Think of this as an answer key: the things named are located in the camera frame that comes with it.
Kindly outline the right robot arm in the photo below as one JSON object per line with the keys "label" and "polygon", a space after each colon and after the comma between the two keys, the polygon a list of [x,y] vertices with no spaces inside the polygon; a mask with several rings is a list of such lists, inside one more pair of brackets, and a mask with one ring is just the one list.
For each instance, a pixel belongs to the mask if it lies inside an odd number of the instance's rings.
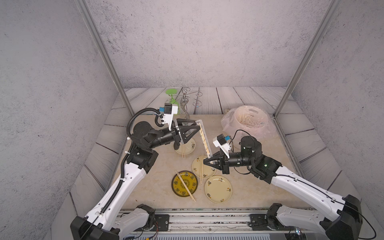
{"label": "right robot arm", "polygon": [[232,152],[229,137],[219,135],[214,145],[220,150],[204,159],[204,165],[229,174],[231,167],[247,167],[259,180],[295,195],[313,210],[295,209],[274,203],[265,219],[271,230],[298,227],[325,235],[330,240],[357,240],[363,225],[361,202],[322,189],[263,154],[262,144],[252,136],[242,137],[240,152]]}

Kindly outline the disposable chopsticks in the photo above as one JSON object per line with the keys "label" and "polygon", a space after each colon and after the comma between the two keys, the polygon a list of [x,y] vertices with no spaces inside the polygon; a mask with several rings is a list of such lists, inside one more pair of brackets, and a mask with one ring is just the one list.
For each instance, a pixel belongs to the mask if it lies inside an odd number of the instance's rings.
{"label": "disposable chopsticks", "polygon": [[182,145],[182,157],[185,159],[186,158],[186,147],[185,145]]}

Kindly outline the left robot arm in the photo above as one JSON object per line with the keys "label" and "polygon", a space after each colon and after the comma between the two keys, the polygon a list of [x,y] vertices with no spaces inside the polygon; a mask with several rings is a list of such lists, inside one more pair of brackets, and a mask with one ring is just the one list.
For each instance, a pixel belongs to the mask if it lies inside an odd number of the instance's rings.
{"label": "left robot arm", "polygon": [[137,230],[149,230],[155,225],[155,210],[138,205],[131,213],[117,222],[117,216],[133,190],[154,166],[158,153],[155,148],[174,143],[187,143],[202,128],[196,120],[177,119],[162,121],[168,127],[154,129],[150,123],[127,125],[131,146],[121,162],[121,175],[103,198],[85,217],[75,217],[70,228],[75,240],[123,240]]}

